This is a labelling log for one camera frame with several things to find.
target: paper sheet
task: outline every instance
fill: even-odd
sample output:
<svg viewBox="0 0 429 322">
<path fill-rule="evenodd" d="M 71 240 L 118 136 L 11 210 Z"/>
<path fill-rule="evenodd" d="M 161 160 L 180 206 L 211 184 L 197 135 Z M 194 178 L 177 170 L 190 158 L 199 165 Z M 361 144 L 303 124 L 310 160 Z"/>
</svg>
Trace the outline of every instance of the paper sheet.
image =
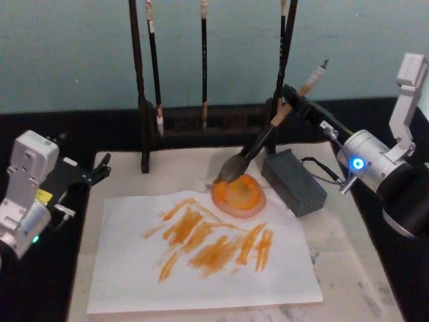
<svg viewBox="0 0 429 322">
<path fill-rule="evenodd" d="M 216 208 L 209 194 L 192 191 L 107 199 L 87 312 L 208 309 L 322 301 L 300 221 L 272 189 L 266 189 L 265 193 L 265 209 L 247 220 L 232 219 Z M 169 216 L 171 218 L 163 220 L 169 210 L 188 198 L 193 198 L 214 217 L 207 215 L 197 204 L 185 205 Z M 202 214 L 202 219 L 182 244 L 178 237 L 175 240 L 179 242 L 169 248 L 175 235 L 169 234 L 168 230 L 174 224 L 175 227 L 180 224 L 187 214 L 187 206 Z M 227 227 L 221 221 L 238 229 Z M 218 225 L 198 247 L 185 251 L 184 245 L 203 222 L 217 222 Z M 264 223 L 266 225 L 246 253 L 242 249 L 243 240 L 249 241 L 246 237 L 252 229 Z M 268 235 L 264 231 L 272 231 L 270 247 L 263 246 L 263 237 Z M 195 258 L 204 252 L 203 249 L 207 250 L 222 238 L 231 247 L 235 242 L 239 243 L 236 250 L 224 254 L 230 258 L 226 264 L 217 272 L 204 264 L 196 265 Z M 241 259 L 245 257 L 246 264 L 238 260 L 240 256 Z M 264 256 L 265 267 L 260 260 Z M 165 278 L 163 268 L 168 266 L 168 260 L 174 265 Z"/>
</svg>

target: orange paint dish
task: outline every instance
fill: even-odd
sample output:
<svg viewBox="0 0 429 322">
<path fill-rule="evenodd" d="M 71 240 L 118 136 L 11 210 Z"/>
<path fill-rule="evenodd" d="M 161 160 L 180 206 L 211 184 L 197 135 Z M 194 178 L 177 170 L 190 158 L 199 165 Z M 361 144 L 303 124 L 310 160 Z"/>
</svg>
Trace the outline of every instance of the orange paint dish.
<svg viewBox="0 0 429 322">
<path fill-rule="evenodd" d="M 221 211 L 236 218 L 253 217 L 267 203 L 261 186 L 248 174 L 231 183 L 222 181 L 214 183 L 212 200 Z"/>
</svg>

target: robotic arm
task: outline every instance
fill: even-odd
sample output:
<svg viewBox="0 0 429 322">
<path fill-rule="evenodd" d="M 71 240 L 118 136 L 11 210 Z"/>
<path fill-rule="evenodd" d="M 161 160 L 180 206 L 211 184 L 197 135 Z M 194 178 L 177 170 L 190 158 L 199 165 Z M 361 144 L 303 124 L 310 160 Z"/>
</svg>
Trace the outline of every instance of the robotic arm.
<svg viewBox="0 0 429 322">
<path fill-rule="evenodd" d="M 0 254 L 4 258 L 20 259 L 48 224 L 58 221 L 59 227 L 74 216 L 62 203 L 70 188 L 90 188 L 110 174 L 110 154 L 87 172 L 69 158 L 57 160 L 60 149 L 55 142 L 33 131 L 15 140 L 7 169 L 9 185 L 0 203 Z"/>
<path fill-rule="evenodd" d="M 351 174 L 341 192 L 346 193 L 357 179 L 361 180 L 383 201 L 385 220 L 408 237 L 429 232 L 429 167 L 406 162 L 416 149 L 409 126 L 428 70 L 424 56 L 405 55 L 397 76 L 401 93 L 389 123 L 397 141 L 392 149 L 365 129 L 352 133 L 320 105 L 299 98 L 292 87 L 283 89 L 298 117 L 319 127 L 339 145 L 337 159 Z"/>
</svg>

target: table surface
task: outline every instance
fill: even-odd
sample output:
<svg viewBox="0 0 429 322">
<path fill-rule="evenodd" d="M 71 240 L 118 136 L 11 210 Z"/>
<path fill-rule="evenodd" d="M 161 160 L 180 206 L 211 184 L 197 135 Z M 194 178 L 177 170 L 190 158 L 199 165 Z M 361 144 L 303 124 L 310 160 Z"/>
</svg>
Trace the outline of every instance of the table surface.
<svg viewBox="0 0 429 322">
<path fill-rule="evenodd" d="M 314 156 L 337 174 L 340 168 L 328 142 L 292 144 L 301 158 Z M 103 202 L 106 198 L 164 195 L 181 190 L 204 192 L 221 164 L 238 148 L 164 150 L 151 155 L 151 172 L 140 173 L 141 154 L 111 152 L 111 176 L 94 186 L 88 202 L 69 321 L 403 321 L 377 252 L 350 193 L 321 182 L 328 197 L 323 209 L 301 218 L 314 271 L 324 302 L 305 305 L 272 305 L 192 311 L 164 311 L 87 315 L 86 306 L 97 253 Z M 98 153 L 98 162 L 104 153 Z M 252 161 L 248 173 L 263 187 L 260 175 L 264 153 Z M 308 168 L 323 175 L 319 169 Z"/>
</svg>

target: white paper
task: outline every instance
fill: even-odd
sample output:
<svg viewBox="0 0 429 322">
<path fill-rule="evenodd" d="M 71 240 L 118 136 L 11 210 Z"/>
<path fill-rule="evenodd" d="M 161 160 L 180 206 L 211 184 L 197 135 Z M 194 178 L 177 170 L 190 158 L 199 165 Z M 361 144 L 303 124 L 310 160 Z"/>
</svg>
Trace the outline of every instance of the white paper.
<svg viewBox="0 0 429 322">
<path fill-rule="evenodd" d="M 192 191 L 107 199 L 87 312 L 166 311 L 322 301 L 300 221 L 272 189 L 265 193 L 265 209 L 246 220 L 223 214 L 212 203 L 209 194 Z M 237 265 L 231 260 L 222 270 L 204 278 L 202 270 L 188 265 L 189 259 L 198 252 L 196 250 L 182 254 L 170 276 L 159 284 L 162 265 L 158 267 L 156 262 L 168 249 L 168 240 L 164 240 L 162 234 L 181 218 L 185 207 L 151 237 L 144 239 L 143 235 L 163 223 L 160 213 L 169 211 L 187 198 L 194 198 L 223 221 L 242 229 L 251 230 L 260 223 L 267 223 L 264 229 L 273 231 L 273 240 L 265 269 L 255 272 L 256 251 L 252 250 L 247 265 Z M 220 235 L 233 238 L 234 234 L 227 227 L 221 227 L 202 246 L 214 243 Z"/>
</svg>

